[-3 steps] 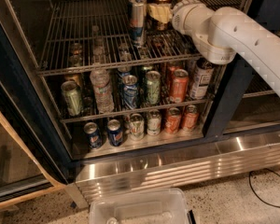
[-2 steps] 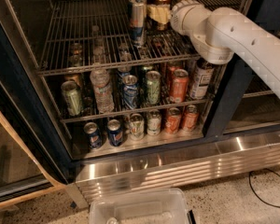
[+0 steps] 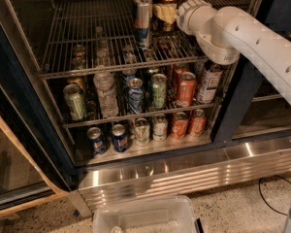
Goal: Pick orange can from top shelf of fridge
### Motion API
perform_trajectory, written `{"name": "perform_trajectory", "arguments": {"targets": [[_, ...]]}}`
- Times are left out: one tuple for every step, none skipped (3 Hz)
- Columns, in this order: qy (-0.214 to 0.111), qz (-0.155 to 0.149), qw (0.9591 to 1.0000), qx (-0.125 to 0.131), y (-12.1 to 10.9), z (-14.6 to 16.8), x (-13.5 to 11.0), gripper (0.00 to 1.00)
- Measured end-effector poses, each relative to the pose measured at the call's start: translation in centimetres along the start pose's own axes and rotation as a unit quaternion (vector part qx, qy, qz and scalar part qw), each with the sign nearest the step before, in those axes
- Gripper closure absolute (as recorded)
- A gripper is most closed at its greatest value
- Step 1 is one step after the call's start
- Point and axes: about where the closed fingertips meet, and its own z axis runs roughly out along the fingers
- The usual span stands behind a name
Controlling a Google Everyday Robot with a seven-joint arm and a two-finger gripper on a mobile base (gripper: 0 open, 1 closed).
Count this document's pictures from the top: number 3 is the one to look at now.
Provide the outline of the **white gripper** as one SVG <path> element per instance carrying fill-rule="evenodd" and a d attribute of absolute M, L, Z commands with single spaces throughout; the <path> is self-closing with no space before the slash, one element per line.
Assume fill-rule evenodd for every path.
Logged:
<path fill-rule="evenodd" d="M 154 4 L 154 17 L 158 21 L 173 24 L 187 35 L 195 36 L 204 24 L 216 14 L 216 9 L 204 0 L 187 0 L 178 7 L 176 4 Z"/>

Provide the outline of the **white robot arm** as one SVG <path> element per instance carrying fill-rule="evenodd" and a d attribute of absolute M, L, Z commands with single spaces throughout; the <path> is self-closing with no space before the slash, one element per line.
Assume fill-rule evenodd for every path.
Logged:
<path fill-rule="evenodd" d="M 210 60 L 231 64 L 245 56 L 291 106 L 290 41 L 241 9 L 217 11 L 204 0 L 182 3 L 175 18 L 179 29 L 194 36 Z"/>

